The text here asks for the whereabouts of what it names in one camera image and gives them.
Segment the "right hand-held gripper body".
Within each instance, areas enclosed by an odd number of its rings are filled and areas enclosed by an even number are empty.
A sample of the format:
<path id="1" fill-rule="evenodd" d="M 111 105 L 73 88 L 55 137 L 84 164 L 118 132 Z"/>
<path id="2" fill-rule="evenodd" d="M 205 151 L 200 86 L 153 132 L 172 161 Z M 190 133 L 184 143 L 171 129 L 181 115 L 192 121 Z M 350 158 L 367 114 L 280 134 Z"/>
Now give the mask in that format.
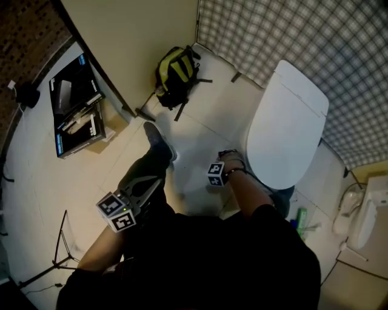
<path id="1" fill-rule="evenodd" d="M 211 186 L 224 187 L 228 181 L 229 170 L 224 171 L 225 163 L 238 161 L 239 168 L 244 169 L 244 160 L 236 149 L 226 149 L 218 153 L 215 162 L 211 163 L 207 170 L 207 178 Z"/>

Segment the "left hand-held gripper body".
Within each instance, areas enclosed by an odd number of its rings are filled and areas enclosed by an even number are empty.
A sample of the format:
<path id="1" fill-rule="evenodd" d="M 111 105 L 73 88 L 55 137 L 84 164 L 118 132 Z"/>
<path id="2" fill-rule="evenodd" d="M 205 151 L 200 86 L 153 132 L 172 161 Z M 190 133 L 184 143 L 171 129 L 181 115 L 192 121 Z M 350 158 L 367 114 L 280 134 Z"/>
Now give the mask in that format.
<path id="1" fill-rule="evenodd" d="M 116 191 L 108 192 L 97 204 L 97 210 L 115 233 L 137 224 L 161 179 L 156 176 L 138 177 Z"/>

